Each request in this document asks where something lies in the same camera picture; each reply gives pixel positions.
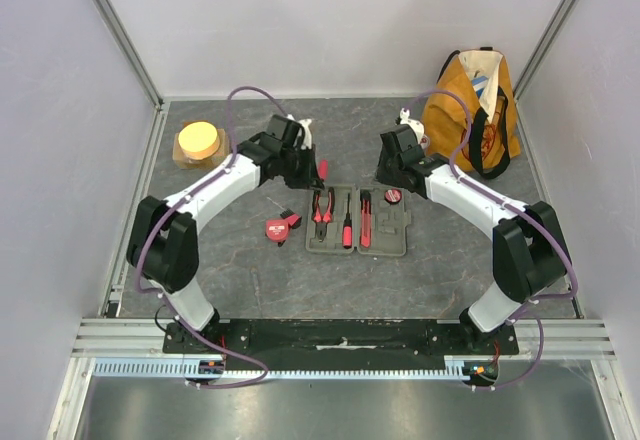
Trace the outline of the pink handled pliers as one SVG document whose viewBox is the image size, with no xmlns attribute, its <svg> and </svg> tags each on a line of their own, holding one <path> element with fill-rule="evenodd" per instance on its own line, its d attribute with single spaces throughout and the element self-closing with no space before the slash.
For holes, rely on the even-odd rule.
<svg viewBox="0 0 640 440">
<path fill-rule="evenodd" d="M 335 208 L 335 189 L 329 187 L 327 190 L 328 203 L 325 210 L 320 208 L 321 193 L 315 192 L 313 195 L 313 215 L 312 219 L 315 223 L 315 239 L 319 243 L 323 243 L 326 239 L 328 225 L 333 220 Z"/>
</svg>

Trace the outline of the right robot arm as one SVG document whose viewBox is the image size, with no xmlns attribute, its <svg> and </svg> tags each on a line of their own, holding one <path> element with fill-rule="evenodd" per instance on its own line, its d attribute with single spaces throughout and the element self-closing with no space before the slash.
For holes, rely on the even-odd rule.
<svg viewBox="0 0 640 440">
<path fill-rule="evenodd" d="M 446 157 L 427 156 L 406 124 L 380 137 L 378 182 L 449 208 L 492 242 L 493 283 L 461 316 L 465 323 L 457 331 L 465 351 L 481 353 L 493 343 L 494 330 L 569 273 L 555 210 L 542 201 L 527 205 L 500 195 L 452 168 Z"/>
</svg>

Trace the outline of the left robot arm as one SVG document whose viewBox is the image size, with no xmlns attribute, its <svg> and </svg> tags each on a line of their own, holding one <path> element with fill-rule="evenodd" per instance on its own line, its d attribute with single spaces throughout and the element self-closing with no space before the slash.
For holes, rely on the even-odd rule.
<svg viewBox="0 0 640 440">
<path fill-rule="evenodd" d="M 196 351 L 210 352 L 220 340 L 219 315 L 196 280 L 200 232 L 232 202 L 276 177 L 290 189 L 322 189 L 311 125 L 310 119 L 275 114 L 264 131 L 191 186 L 138 204 L 126 260 L 166 295 Z"/>
</svg>

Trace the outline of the pink handled screwdriver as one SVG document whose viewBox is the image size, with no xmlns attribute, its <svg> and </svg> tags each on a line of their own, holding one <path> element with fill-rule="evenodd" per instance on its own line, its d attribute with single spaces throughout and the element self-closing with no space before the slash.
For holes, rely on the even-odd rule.
<svg viewBox="0 0 640 440">
<path fill-rule="evenodd" d="M 318 164 L 317 171 L 318 171 L 319 178 L 323 182 L 327 180 L 328 169 L 329 169 L 328 161 L 326 159 L 321 160 L 320 163 Z"/>
<path fill-rule="evenodd" d="M 350 249 L 352 247 L 352 218 L 351 218 L 351 194 L 347 194 L 345 218 L 342 227 L 342 247 L 344 249 Z"/>
</svg>

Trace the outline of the grey plastic tool case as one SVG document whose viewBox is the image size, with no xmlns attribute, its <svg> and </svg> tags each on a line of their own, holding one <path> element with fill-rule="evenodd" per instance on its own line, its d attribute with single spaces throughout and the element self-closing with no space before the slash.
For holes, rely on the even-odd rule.
<svg viewBox="0 0 640 440">
<path fill-rule="evenodd" d="M 328 225 L 325 241 L 319 243 L 315 239 L 315 223 L 312 219 L 313 195 L 315 192 L 321 193 L 320 208 L 325 210 L 328 203 L 327 190 L 329 187 L 335 189 L 333 220 Z M 333 184 L 326 186 L 326 188 L 321 191 L 312 192 L 309 196 L 309 210 L 306 217 L 305 249 L 315 254 L 347 255 L 358 252 L 373 257 L 401 257 L 405 255 L 407 251 L 407 229 L 411 223 L 411 212 L 406 207 L 406 194 L 401 189 L 403 198 L 399 204 L 390 205 L 385 201 L 384 192 L 389 188 L 390 187 L 379 185 L 359 188 L 351 184 Z M 360 246 L 360 192 L 362 190 L 369 190 L 371 192 L 372 239 L 369 248 Z M 342 247 L 342 227 L 348 193 L 351 194 L 353 242 L 350 249 L 344 249 Z"/>
</svg>

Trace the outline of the pink utility knife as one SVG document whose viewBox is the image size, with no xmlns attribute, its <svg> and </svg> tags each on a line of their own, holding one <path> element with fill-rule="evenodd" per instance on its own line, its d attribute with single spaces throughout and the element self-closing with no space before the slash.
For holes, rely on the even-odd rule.
<svg viewBox="0 0 640 440">
<path fill-rule="evenodd" d="M 369 248 L 372 239 L 372 208 L 371 208 L 371 192 L 362 190 L 360 192 L 361 201 L 361 220 L 360 220 L 360 246 Z"/>
</svg>

